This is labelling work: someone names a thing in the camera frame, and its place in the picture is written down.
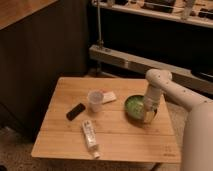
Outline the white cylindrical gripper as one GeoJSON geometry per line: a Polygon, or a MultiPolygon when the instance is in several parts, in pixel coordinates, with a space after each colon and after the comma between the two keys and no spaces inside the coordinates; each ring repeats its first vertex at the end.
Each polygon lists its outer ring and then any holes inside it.
{"type": "Polygon", "coordinates": [[[149,85],[144,95],[144,121],[151,122],[157,114],[157,109],[160,104],[162,91],[152,85],[149,85]]]}

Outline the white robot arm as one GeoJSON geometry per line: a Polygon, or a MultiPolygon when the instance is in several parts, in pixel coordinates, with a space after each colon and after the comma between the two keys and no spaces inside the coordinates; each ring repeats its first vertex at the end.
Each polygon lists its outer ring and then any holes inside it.
{"type": "Polygon", "coordinates": [[[168,70],[150,69],[145,78],[147,111],[159,106],[163,93],[188,111],[180,171],[213,171],[213,100],[173,82],[168,70]]]}

